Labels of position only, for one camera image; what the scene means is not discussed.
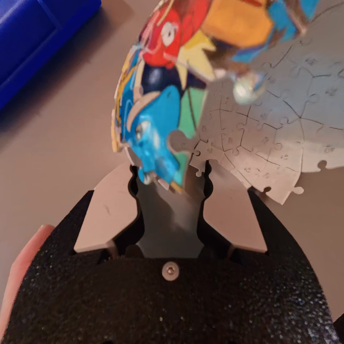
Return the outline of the blue plastic bin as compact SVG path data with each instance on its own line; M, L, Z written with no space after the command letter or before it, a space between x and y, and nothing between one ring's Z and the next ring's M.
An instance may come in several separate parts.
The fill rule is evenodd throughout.
M101 7L101 0L0 1L0 108Z

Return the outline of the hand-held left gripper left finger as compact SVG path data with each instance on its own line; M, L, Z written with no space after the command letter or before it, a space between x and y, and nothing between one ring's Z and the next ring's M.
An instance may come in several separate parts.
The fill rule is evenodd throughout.
M107 249L121 256L143 237L144 218L136 178L136 167L125 162L94 188L74 245L76 253Z

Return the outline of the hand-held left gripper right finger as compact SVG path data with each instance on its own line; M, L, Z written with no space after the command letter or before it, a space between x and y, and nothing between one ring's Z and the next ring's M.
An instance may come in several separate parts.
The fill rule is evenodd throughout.
M267 244L248 189L216 160L204 172L204 199L197 221L197 236L219 258L236 250L266 254Z

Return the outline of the half-built cartoon puzzle ball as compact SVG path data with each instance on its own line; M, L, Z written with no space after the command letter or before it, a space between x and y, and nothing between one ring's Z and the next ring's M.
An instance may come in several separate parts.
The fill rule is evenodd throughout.
M159 1L122 67L114 152L181 192L209 160L283 204L343 168L343 1Z

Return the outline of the person's left hand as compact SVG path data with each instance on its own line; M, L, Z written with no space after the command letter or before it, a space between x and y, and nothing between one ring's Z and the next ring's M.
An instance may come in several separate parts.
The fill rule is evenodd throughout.
M42 225L14 260L2 300L1 325L8 323L10 312L24 275L33 258L54 229L55 227L52 225Z

